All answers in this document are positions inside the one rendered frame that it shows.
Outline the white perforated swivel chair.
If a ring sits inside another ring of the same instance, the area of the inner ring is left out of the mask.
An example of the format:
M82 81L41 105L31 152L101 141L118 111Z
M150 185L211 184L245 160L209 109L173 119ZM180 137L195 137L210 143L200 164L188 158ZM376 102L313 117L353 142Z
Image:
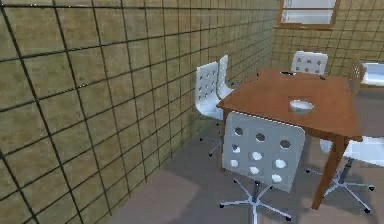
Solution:
M291 70L294 72L323 75L327 62L327 54L297 51L293 56Z
M233 91L233 88L228 87L226 84L227 67L228 67L228 56L224 55L219 61L217 94L220 99L224 99L227 95L229 95Z
M364 212L366 214L370 214L372 209L366 203L364 203L362 199L350 189L350 187L365 187L370 191L374 191L375 186L364 183L346 182L345 179L348 172L350 171L350 168L352 167L352 163L355 160L384 167L384 137L363 136L361 141L350 140L346 145L343 156L347 157L348 161L344 165L342 172L339 172L337 168L334 169L333 174L328 173L327 170L324 170L322 173L320 173L310 168L307 168L305 172L325 176L328 179L328 189L323 190L323 197L327 196L338 188L343 188L364 207Z
M215 119L218 124L219 121L223 120L223 110L216 107L220 102L217 96L217 78L217 62L211 62L197 68L194 103L201 115Z
M240 112L230 112L226 118L222 152L222 167L254 180L253 194L234 179L247 195L245 200L221 202L220 208L249 204L252 224L258 224L257 208L262 206L283 216L292 217L264 204L262 196L273 188L289 193L292 188L305 144L305 131L299 127Z

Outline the brown wooden table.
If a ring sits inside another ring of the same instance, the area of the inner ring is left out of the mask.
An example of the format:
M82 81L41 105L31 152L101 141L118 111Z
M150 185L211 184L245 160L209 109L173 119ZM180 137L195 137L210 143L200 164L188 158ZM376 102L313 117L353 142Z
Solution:
M323 171L333 174L350 140L361 141L359 126L348 81L338 76L309 73L282 75L276 68L262 68L239 84L234 91L217 104L227 115L231 111L276 120L299 126L312 137L330 140L331 150ZM314 105L309 113L295 113L292 100L304 100ZM313 198L317 210L328 189L328 179L321 177Z

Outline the white bowl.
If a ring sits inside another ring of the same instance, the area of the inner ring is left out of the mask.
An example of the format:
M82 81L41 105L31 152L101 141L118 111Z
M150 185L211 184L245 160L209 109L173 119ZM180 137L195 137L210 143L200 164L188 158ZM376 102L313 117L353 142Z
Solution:
M313 110L314 105L304 100L292 100L290 108L295 113L309 113Z

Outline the wooden framed window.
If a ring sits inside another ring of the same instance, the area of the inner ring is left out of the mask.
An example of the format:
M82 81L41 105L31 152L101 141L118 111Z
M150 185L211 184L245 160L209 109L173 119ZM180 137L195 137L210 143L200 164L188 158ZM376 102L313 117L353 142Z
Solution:
M280 0L277 28L330 30L340 0Z

